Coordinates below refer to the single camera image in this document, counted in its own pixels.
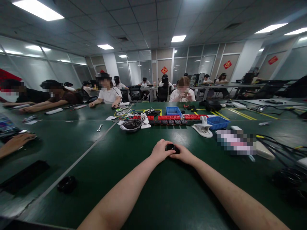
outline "brown shirt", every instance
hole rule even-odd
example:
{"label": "brown shirt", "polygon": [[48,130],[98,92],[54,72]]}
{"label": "brown shirt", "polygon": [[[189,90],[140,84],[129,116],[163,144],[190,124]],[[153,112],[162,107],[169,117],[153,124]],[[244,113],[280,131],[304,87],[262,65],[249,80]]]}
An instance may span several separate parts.
{"label": "brown shirt", "polygon": [[59,96],[51,97],[48,101],[54,103],[60,100],[68,101],[69,104],[79,104],[80,103],[76,95],[71,92],[65,92],[62,97],[59,97]]}

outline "wrench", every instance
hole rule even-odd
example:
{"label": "wrench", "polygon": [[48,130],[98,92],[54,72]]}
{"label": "wrench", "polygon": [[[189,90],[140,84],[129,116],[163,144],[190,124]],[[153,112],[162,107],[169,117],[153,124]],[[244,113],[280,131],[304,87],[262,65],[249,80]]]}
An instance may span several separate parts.
{"label": "wrench", "polygon": [[97,132],[100,132],[101,126],[103,126],[103,125],[100,125],[100,126],[99,126],[99,129],[97,130]]}

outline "ceiling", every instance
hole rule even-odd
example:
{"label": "ceiling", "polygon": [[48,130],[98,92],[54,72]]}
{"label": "ceiling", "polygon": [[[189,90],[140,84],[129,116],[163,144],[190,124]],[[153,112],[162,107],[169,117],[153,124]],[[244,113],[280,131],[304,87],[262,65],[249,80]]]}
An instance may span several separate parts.
{"label": "ceiling", "polygon": [[[283,34],[307,27],[305,0],[39,0],[65,19],[45,21],[0,0],[0,33],[83,56],[192,44],[231,42]],[[255,32],[282,20],[267,34]],[[231,23],[242,23],[225,30]],[[183,42],[172,37],[187,35]],[[127,37],[120,42],[117,37]],[[97,45],[115,49],[103,50]]]}

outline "green workbench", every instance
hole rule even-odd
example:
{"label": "green workbench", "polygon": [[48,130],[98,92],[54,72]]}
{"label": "green workbench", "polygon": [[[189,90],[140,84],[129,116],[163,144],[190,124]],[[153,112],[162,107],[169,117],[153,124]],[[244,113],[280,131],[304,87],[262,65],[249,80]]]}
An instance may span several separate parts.
{"label": "green workbench", "polygon": [[[178,106],[183,110],[183,104],[136,103],[131,109],[140,112],[152,107],[161,109],[165,115],[166,106]],[[199,107],[197,102],[189,104],[200,109],[197,114],[212,114]],[[307,225],[307,211],[286,203],[282,199],[282,191],[269,181],[275,171],[283,168],[277,159],[269,161],[255,156],[256,162],[253,163],[247,156],[230,156],[221,149],[215,134],[207,139],[190,126],[154,126],[128,134],[117,123],[106,120],[114,115],[109,104],[93,109],[67,109],[53,115],[38,112],[42,121],[30,126],[21,122],[29,114],[20,114],[15,110],[1,111],[19,128],[37,133],[41,141],[30,143],[27,149],[0,161],[0,182],[37,160],[46,160],[51,167],[14,196],[0,193],[1,216],[18,215],[19,220],[27,222],[77,228],[99,200],[148,157],[154,145],[163,138],[186,146],[198,158],[261,202],[290,229],[303,229]],[[222,109],[218,115],[231,120],[229,128],[230,125],[239,126],[245,133],[268,135],[291,147],[307,145],[306,122],[290,112],[267,116],[247,110]],[[259,126],[258,123],[263,121],[272,122]],[[100,124],[103,126],[98,133],[96,130]],[[78,180],[77,188],[69,195],[59,193],[53,187],[67,170],[67,175],[73,175]],[[150,175],[123,227],[211,228],[237,229],[237,226],[196,171],[169,158]]]}

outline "blue container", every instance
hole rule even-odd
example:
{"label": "blue container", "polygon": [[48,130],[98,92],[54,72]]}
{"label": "blue container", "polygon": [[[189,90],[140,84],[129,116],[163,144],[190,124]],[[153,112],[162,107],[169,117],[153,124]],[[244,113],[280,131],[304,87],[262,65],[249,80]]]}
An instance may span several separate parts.
{"label": "blue container", "polygon": [[181,111],[178,107],[166,107],[166,115],[168,116],[181,115]]}
{"label": "blue container", "polygon": [[227,128],[227,125],[230,121],[222,117],[210,117],[207,118],[207,122],[209,125],[212,125],[210,129],[216,130],[216,129]]}

